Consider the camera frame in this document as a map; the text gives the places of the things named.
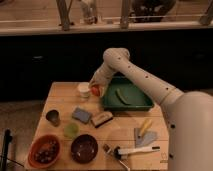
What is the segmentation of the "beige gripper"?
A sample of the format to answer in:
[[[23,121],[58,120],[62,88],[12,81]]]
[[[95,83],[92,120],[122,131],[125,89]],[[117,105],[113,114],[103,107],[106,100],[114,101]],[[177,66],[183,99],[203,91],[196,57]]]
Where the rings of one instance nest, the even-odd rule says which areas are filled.
[[[92,79],[89,81],[89,88],[90,88],[90,91],[91,91],[91,88],[93,86],[98,86],[99,89],[100,89],[100,93],[101,93],[101,96],[100,97],[103,97],[108,86],[101,80],[97,79],[95,76],[92,77]]]

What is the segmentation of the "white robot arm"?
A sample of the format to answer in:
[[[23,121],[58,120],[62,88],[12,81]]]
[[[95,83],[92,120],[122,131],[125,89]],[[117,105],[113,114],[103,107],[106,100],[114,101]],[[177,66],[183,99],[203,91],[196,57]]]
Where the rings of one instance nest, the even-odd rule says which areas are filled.
[[[213,96],[183,92],[130,62],[126,48],[108,48],[90,85],[103,96],[120,72],[156,102],[169,131],[168,171],[213,171]]]

